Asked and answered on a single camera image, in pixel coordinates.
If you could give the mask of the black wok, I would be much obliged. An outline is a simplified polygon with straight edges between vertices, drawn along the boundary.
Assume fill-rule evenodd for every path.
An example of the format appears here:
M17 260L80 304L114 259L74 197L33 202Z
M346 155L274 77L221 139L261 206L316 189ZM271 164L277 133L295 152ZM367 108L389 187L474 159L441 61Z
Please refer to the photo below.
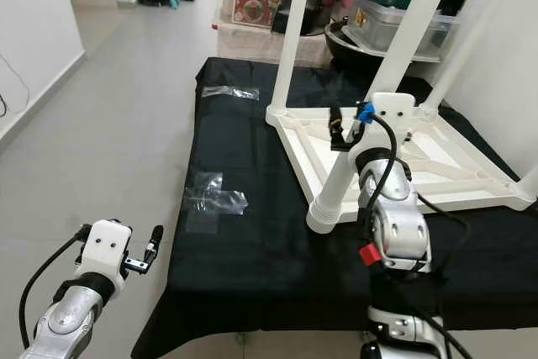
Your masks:
M330 64L342 71L376 73L384 56L362 50L343 33L343 26L345 22L331 22L324 29L325 43L331 54Z

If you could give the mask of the black tablecloth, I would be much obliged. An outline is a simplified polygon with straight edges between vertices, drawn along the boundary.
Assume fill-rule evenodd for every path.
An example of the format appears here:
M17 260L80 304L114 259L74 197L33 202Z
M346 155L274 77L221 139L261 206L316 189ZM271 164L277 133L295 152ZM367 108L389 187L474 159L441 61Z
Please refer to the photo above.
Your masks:
M277 66L210 58L193 89L188 173L223 173L246 195L242 216L220 217L216 235L181 228L166 286L131 359L161 359L200 337L255 330L362 330L369 274L361 229L351 222L319 236L276 131L266 124ZM259 100L201 98L204 87L258 87ZM538 328L538 202L524 210L430 214L435 254L454 252L441 310L450 330Z

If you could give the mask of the clear plastic storage container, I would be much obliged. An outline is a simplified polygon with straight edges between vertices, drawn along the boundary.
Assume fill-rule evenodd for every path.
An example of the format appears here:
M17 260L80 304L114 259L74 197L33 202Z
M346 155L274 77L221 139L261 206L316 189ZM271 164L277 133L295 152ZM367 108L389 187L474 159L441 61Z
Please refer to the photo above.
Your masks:
M342 29L357 46L374 52L385 53L395 37L401 21L407 16L406 9L385 7L368 0L353 0L349 21ZM457 17L434 14L419 46L414 60L439 62L442 45L457 26Z

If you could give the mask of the clear tape strip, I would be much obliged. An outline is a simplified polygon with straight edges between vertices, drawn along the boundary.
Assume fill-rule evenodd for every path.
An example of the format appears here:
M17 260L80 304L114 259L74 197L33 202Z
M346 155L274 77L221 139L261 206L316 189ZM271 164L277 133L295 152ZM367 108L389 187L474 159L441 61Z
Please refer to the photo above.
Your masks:
M237 86L210 86L201 90L201 98L215 97L215 95L226 95L226 97L243 98L243 100L259 100L261 93L258 87L237 87Z

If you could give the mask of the beige patterned cloth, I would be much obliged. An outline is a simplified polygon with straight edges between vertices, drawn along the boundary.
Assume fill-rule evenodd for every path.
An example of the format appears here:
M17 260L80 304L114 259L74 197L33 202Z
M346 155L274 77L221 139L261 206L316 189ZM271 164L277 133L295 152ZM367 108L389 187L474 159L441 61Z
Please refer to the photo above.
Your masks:
M274 33L266 28L226 22L215 22L212 28L218 33L219 58L279 63L284 34ZM328 67L331 60L333 56L323 34L299 37L294 66Z

